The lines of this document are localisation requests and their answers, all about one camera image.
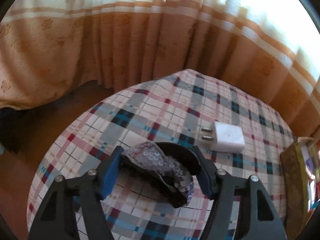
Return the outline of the white charger adapter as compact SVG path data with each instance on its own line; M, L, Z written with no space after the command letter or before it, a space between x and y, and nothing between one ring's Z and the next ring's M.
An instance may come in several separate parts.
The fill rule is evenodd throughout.
M201 128L201 139L206 141L211 151L241 153L245 149L245 139L240 126L214 121L210 127Z

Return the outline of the gold metal tin tray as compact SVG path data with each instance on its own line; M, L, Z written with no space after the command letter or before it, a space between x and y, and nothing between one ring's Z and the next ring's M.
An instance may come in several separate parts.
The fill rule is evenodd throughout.
M288 239L306 235L319 207L319 150L311 137L298 137L280 155L286 190Z

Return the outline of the plaid tablecloth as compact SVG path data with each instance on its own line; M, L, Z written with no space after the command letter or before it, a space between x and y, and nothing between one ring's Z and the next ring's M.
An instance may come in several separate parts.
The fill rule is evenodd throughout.
M194 70L124 89L77 117L44 155L29 191L27 226L57 176L80 177L123 148L125 168L101 202L115 239L198 239L213 202L191 169L197 146L235 177L259 177L286 217L280 154L294 135L271 106Z

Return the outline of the purple sequin hair clip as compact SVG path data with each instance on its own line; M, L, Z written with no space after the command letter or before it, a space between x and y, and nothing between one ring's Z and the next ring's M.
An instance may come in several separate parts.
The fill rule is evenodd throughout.
M146 141L124 150L123 165L148 181L174 207L188 205L200 166L193 150L173 142Z

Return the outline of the orange cream patterned curtain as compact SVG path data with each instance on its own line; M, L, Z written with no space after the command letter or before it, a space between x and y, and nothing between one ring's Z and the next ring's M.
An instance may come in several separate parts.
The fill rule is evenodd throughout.
M299 0L15 0L1 21L1 106L88 81L115 91L194 69L319 138L319 32Z

